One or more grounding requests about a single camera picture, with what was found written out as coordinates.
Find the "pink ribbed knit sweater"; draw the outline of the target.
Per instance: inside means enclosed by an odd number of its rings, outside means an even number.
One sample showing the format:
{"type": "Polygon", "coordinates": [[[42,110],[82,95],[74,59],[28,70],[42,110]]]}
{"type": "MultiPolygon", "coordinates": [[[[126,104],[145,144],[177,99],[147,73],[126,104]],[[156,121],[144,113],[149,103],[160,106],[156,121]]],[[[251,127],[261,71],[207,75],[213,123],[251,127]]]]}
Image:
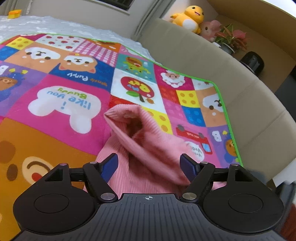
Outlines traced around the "pink ribbed knit sweater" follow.
{"type": "Polygon", "coordinates": [[[181,154],[197,162],[220,163],[216,155],[198,157],[193,145],[165,133],[148,111],[135,104],[119,104],[106,111],[92,126],[97,162],[112,153],[118,155],[118,168],[108,185],[123,193],[180,194],[189,180],[180,168],[181,154]]]}

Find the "beige upholstered headboard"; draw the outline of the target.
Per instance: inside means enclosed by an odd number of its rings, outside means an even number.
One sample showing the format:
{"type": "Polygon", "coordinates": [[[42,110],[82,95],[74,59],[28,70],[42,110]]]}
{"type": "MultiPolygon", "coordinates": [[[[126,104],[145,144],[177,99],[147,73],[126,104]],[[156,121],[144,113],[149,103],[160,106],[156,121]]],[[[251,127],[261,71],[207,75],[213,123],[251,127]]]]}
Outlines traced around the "beige upholstered headboard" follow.
{"type": "Polygon", "coordinates": [[[275,185],[295,181],[295,121],[262,81],[214,44],[162,19],[139,42],[158,63],[218,86],[245,168],[275,185]]]}

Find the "colourful cartoon patchwork blanket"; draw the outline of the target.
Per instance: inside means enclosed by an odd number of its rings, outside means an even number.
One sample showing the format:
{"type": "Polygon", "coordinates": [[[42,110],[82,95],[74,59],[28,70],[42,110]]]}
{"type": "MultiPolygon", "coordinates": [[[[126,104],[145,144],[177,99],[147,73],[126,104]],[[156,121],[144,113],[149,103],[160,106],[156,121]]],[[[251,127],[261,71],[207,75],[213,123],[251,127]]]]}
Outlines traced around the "colourful cartoon patchwork blanket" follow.
{"type": "Polygon", "coordinates": [[[221,168],[241,161],[217,86],[115,42],[58,34],[1,43],[1,240],[19,227],[13,203],[55,166],[96,162],[92,126],[119,104],[148,111],[221,168]]]}

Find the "black round speaker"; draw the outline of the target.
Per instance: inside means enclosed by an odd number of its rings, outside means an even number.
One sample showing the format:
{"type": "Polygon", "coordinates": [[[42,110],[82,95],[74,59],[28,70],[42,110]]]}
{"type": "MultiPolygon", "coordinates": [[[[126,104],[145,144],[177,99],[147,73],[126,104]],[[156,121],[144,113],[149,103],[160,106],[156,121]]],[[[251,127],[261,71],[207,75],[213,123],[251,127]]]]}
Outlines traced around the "black round speaker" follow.
{"type": "Polygon", "coordinates": [[[247,52],[240,60],[240,63],[248,68],[253,74],[259,76],[264,69],[264,61],[254,51],[247,52]]]}

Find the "potted plant with red leaves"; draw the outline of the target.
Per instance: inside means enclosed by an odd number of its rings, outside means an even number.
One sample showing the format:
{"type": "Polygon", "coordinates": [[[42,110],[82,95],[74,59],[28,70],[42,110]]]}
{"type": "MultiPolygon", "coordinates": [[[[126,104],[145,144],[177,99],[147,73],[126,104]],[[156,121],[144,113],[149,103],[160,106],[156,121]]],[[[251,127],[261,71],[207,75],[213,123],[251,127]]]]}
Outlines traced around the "potted plant with red leaves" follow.
{"type": "Polygon", "coordinates": [[[232,24],[221,26],[219,32],[215,34],[215,43],[226,53],[233,55],[238,51],[247,50],[246,32],[234,29],[232,24]]]}

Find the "pink plush toy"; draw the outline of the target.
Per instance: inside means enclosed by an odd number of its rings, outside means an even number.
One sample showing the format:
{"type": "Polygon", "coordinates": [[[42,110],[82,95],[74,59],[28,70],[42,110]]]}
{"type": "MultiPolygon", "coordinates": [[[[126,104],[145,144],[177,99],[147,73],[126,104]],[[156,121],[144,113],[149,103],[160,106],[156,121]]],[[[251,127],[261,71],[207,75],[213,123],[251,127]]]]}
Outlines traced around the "pink plush toy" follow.
{"type": "Polygon", "coordinates": [[[214,42],[216,39],[216,33],[221,30],[221,23],[218,20],[212,20],[210,22],[203,22],[200,25],[200,36],[209,42],[214,42]]]}

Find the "yellow duck plush toy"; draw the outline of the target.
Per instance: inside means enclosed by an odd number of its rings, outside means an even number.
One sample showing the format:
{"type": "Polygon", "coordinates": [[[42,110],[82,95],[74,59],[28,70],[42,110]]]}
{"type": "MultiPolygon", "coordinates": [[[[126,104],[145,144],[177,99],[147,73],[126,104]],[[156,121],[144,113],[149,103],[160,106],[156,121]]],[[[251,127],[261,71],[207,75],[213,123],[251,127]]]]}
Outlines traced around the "yellow duck plush toy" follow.
{"type": "Polygon", "coordinates": [[[189,6],[183,13],[173,14],[170,18],[173,19],[173,24],[199,35],[201,33],[200,25],[204,21],[204,11],[199,6],[189,6]]]}

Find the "dark window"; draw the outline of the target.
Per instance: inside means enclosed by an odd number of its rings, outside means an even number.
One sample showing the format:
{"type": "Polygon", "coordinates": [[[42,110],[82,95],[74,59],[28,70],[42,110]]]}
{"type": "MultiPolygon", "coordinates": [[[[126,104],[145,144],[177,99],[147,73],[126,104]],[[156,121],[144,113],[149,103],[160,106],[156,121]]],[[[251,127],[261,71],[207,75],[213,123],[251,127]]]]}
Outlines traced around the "dark window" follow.
{"type": "Polygon", "coordinates": [[[122,10],[129,10],[130,6],[133,3],[133,0],[97,0],[102,3],[110,4],[122,10]]]}

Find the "white quilted bed sheet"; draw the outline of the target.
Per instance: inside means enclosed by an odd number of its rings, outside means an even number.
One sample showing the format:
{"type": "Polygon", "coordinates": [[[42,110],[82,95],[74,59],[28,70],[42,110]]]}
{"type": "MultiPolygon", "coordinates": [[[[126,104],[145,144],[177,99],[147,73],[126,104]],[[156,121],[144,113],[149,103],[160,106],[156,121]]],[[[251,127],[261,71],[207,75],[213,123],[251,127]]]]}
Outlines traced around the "white quilted bed sheet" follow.
{"type": "Polygon", "coordinates": [[[7,16],[1,16],[1,42],[16,35],[37,33],[62,34],[120,43],[141,56],[152,61],[154,60],[148,49],[145,49],[139,42],[122,37],[111,30],[96,29],[80,23],[55,19],[51,16],[20,16],[16,19],[8,19],[7,16]]]}

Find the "small yellow toy block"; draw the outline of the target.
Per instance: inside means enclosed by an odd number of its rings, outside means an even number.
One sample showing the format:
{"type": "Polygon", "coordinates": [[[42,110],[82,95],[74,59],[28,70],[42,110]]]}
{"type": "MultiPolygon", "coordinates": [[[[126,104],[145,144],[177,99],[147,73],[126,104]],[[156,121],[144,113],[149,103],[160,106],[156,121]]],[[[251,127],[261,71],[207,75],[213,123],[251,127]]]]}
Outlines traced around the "small yellow toy block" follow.
{"type": "Polygon", "coordinates": [[[9,11],[8,13],[8,19],[16,19],[19,18],[22,14],[22,10],[21,9],[15,9],[12,11],[9,11]]]}

